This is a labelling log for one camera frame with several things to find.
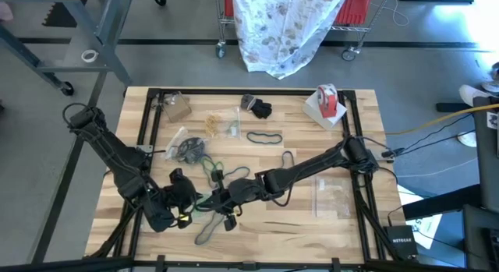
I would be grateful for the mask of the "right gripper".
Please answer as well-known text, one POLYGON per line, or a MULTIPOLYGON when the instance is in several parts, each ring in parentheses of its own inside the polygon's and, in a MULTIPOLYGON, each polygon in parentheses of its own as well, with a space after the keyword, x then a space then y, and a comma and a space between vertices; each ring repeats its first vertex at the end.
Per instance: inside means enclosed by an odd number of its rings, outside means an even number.
POLYGON ((263 200, 266 196, 264 187, 255 179, 239 178, 228 184, 223 184, 222 170, 211 172, 213 210, 242 206, 244 203, 263 200))

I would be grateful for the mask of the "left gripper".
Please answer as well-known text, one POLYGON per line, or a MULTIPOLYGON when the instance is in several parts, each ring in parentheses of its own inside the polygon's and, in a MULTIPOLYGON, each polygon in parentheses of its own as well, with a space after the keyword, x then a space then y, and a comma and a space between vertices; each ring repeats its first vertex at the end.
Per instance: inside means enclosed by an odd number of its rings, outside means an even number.
POLYGON ((191 182, 181 182, 185 179, 181 168, 174 169, 169 179, 171 185, 165 187, 165 202, 169 207, 176 207, 180 216, 189 215, 188 208, 201 198, 201 194, 191 182))

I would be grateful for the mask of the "bag of black bands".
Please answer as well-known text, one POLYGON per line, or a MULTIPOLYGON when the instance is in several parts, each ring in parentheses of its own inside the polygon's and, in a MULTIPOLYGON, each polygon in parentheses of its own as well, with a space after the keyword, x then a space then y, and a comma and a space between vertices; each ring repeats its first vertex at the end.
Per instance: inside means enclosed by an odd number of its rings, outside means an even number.
POLYGON ((198 160, 204 154, 205 143, 204 140, 200 137, 188 138, 184 140, 180 145, 189 146, 189 161, 186 161, 187 164, 194 164, 198 162, 198 160))

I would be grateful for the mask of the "black rubber band loop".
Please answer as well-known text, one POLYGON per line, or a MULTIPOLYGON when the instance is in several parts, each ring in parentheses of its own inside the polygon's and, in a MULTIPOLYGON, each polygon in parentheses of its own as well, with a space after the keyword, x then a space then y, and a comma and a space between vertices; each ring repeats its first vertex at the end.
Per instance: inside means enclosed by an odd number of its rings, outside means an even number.
POLYGON ((283 141, 283 137, 278 133, 248 132, 246 138, 251 143, 263 145, 277 145, 283 141))

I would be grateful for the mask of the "dark green rubber band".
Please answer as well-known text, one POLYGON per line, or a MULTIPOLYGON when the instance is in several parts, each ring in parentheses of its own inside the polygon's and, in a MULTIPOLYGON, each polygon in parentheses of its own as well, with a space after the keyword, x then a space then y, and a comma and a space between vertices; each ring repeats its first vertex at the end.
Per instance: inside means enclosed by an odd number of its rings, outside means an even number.
POLYGON ((224 165, 220 161, 213 161, 213 159, 207 154, 203 155, 200 159, 200 163, 203 168, 204 174, 207 176, 208 185, 214 189, 216 187, 215 182, 211 178, 211 173, 213 171, 223 170, 224 165))

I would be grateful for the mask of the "small brown cardboard box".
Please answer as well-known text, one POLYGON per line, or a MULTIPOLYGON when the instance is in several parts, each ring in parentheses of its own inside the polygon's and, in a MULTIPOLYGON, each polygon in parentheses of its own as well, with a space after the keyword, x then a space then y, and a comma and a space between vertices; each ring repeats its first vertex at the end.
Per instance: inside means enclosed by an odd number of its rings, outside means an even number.
POLYGON ((179 122, 192 113, 189 100, 180 91, 164 95, 161 108, 171 123, 179 122))

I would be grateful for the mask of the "black and gray glove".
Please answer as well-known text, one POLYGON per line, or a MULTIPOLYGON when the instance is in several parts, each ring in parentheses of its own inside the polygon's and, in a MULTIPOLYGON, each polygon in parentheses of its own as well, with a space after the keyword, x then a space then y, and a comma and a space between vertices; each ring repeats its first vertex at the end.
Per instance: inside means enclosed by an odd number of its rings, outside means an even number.
POLYGON ((268 118, 272 113, 272 104, 263 102, 251 94, 242 96, 240 107, 246 111, 251 111, 257 118, 268 118))

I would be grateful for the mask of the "white cardboard box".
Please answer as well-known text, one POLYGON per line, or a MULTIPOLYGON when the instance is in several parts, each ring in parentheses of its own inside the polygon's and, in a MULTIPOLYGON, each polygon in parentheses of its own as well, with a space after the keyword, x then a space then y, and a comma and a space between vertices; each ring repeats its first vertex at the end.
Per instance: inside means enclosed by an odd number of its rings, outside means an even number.
POLYGON ((315 91, 305 101, 302 107, 303 112, 319 124, 325 130, 332 130, 341 121, 342 116, 347 112, 347 108, 342 104, 337 104, 337 114, 335 117, 323 118, 318 103, 318 92, 315 91))

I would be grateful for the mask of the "red tape dispenser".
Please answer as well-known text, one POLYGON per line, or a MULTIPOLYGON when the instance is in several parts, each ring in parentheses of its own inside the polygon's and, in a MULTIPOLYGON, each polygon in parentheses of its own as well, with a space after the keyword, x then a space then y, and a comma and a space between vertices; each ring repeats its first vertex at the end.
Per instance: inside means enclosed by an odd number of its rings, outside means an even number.
POLYGON ((338 113, 338 93, 333 84, 319 85, 317 99, 320 113, 323 118, 335 117, 338 113))

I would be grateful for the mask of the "white floral cloth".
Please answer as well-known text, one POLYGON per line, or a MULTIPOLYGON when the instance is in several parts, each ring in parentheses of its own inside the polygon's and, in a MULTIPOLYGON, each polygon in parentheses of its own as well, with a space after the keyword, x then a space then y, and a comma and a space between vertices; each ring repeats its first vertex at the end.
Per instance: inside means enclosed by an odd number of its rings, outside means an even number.
POLYGON ((345 0, 232 0, 248 72, 283 79, 307 65, 345 0))

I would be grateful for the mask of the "black serrated foam pad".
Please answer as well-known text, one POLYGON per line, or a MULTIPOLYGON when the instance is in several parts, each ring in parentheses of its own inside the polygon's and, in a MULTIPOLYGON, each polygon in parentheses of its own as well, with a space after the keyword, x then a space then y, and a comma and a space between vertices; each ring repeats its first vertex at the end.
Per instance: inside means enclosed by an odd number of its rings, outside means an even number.
POLYGON ((47 27, 76 28, 77 22, 62 3, 56 2, 51 6, 42 25, 47 27))

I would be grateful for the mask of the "white printed paper sheet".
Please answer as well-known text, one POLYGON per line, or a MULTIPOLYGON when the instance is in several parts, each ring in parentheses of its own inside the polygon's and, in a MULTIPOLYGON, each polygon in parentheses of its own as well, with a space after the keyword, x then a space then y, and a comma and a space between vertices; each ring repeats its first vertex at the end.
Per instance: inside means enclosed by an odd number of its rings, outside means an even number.
MULTIPOLYGON (((398 193, 403 206, 426 199, 426 196, 415 194, 401 185, 398 185, 398 193)), ((434 243, 434 237, 441 222, 442 214, 410 219, 409 212, 404 210, 404 215, 406 224, 412 227, 416 243, 424 249, 430 249, 434 243)))

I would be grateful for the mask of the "black desk leg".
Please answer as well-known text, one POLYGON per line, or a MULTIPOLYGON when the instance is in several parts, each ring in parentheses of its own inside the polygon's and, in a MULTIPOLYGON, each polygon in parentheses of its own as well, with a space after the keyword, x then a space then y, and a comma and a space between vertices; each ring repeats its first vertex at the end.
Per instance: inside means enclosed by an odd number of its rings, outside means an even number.
POLYGON ((402 207, 407 221, 462 210, 465 205, 481 206, 480 184, 408 203, 402 207))

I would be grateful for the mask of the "blue desk foot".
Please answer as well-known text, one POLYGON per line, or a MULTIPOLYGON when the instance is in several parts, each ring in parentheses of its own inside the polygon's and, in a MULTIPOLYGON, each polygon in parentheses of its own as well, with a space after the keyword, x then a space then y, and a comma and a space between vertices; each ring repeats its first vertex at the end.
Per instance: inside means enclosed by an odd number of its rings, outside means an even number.
POLYGON ((436 111, 442 113, 454 113, 457 111, 462 111, 471 108, 471 106, 465 103, 436 103, 436 111))

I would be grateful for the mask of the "black computer tower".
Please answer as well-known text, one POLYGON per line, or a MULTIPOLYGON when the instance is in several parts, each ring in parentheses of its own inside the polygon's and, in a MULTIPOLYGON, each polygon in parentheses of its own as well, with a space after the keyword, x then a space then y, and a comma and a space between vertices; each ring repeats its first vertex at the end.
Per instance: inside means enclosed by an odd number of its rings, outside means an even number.
POLYGON ((499 213, 499 124, 495 108, 473 113, 483 207, 499 213))

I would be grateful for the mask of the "black Netgear network switch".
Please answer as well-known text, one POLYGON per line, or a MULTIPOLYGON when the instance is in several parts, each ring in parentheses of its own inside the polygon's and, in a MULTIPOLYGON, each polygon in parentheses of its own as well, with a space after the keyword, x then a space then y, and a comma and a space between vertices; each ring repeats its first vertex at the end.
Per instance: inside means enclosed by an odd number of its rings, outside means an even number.
POLYGON ((413 259, 418 254, 416 241, 410 225, 395 225, 385 227, 388 239, 396 253, 404 260, 413 259))

